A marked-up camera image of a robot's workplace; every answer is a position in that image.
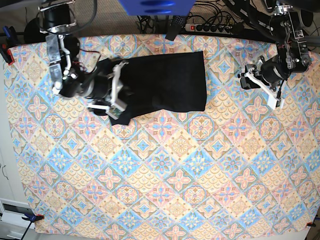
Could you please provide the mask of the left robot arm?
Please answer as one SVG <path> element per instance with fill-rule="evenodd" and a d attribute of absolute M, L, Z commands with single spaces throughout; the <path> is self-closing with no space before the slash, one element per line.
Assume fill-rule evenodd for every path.
<path fill-rule="evenodd" d="M 299 14 L 287 3 L 268 0 L 265 6 L 272 16 L 268 24 L 269 29 L 266 29 L 258 22 L 249 0 L 245 6 L 248 19 L 253 26 L 262 35 L 275 41 L 277 55 L 268 60 L 260 56 L 261 65 L 247 64 L 244 72 L 238 75 L 240 85 L 244 90 L 265 87 L 272 92 L 280 91 L 292 73 L 304 73 L 311 63 L 307 43 L 303 40 L 305 36 Z"/>

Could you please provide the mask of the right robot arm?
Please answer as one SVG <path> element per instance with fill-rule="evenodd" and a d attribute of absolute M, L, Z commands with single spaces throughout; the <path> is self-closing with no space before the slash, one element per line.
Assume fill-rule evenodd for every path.
<path fill-rule="evenodd" d="M 52 92 L 66 100 L 73 97 L 89 99 L 89 111 L 117 120 L 127 108 L 119 94 L 124 90 L 121 71 L 128 62 L 120 60 L 108 70 L 109 60 L 97 60 L 92 71 L 86 70 L 78 58 L 82 52 L 80 42 L 74 36 L 83 27 L 77 23 L 70 7 L 72 4 L 73 0 L 47 0 L 38 7 L 40 19 L 37 25 L 40 32 L 46 34 Z"/>

